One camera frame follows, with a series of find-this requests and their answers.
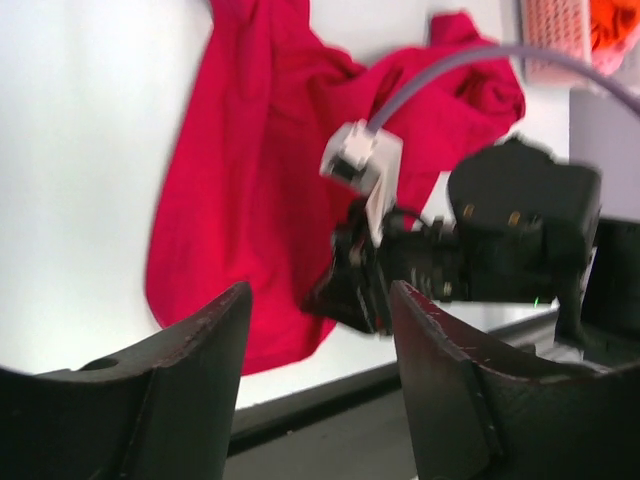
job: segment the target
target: orange object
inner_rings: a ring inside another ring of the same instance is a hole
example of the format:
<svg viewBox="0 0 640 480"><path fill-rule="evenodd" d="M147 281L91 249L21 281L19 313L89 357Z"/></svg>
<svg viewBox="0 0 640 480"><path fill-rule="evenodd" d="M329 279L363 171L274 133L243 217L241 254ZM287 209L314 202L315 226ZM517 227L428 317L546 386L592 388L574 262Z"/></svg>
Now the orange object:
<svg viewBox="0 0 640 480"><path fill-rule="evenodd" d="M623 42L640 23L640 0L591 0L591 49Z"/></svg>

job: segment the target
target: white backdrop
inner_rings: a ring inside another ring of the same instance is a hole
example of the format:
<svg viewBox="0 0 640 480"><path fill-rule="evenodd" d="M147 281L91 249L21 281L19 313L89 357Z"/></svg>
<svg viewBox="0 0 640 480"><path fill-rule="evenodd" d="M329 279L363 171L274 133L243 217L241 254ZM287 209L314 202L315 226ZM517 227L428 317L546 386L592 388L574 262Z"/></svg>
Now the white backdrop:
<svg viewBox="0 0 640 480"><path fill-rule="evenodd" d="M312 25L371 61L468 7L513 39L500 0L314 0ZM157 330L143 295L155 202L212 29L207 0L0 0L0 364L77 368ZM568 153L568 94L528 89L519 128ZM429 213L446 209L444 182ZM523 310L456 309L486 328ZM238 406L393 361L336 330L311 359L243 379Z"/></svg>

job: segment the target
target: screw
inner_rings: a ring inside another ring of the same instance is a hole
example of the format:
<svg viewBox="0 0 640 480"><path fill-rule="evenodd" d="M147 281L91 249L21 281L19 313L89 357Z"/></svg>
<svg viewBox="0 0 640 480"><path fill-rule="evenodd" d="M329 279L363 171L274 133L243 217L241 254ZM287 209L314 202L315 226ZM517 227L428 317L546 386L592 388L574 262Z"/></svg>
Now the screw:
<svg viewBox="0 0 640 480"><path fill-rule="evenodd" d="M474 207L472 204L469 204L466 207L464 207L464 211L462 212L462 215L464 216L464 218L471 217L471 215L473 215L473 210L475 208L476 207Z"/></svg>
<svg viewBox="0 0 640 480"><path fill-rule="evenodd" d="M509 226L515 227L520 221L520 212L513 212L509 217Z"/></svg>

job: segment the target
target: white connector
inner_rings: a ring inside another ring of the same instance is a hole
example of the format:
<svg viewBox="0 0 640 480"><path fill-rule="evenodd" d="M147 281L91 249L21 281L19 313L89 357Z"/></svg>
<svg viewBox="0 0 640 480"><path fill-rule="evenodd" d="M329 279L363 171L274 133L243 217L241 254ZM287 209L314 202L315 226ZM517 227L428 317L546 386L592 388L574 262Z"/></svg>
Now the white connector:
<svg viewBox="0 0 640 480"><path fill-rule="evenodd" d="M373 156L376 135L367 130L364 120L353 124L349 135L342 142L339 155L357 170L361 170Z"/></svg>
<svg viewBox="0 0 640 480"><path fill-rule="evenodd" d="M402 140L385 130L370 132L364 120L343 125L322 156L320 175L368 197L367 220L376 246L382 242L382 220L396 203L401 158Z"/></svg>

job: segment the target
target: red towel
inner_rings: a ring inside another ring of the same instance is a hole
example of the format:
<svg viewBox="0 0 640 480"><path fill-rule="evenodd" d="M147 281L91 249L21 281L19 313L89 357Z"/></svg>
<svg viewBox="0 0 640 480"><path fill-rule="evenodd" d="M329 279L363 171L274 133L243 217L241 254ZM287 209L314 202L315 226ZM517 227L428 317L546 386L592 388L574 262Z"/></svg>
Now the red towel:
<svg viewBox="0 0 640 480"><path fill-rule="evenodd" d="M255 294L244 374L302 360L331 331L298 304L328 266L352 196L318 175L325 144L369 118L420 69L488 42L464 13L432 21L432 46L371 69L309 28L308 0L211 0L206 48L153 227L146 293L172 325L238 280ZM461 68L386 126L405 141L399 203L422 209L438 174L524 114L506 60Z"/></svg>

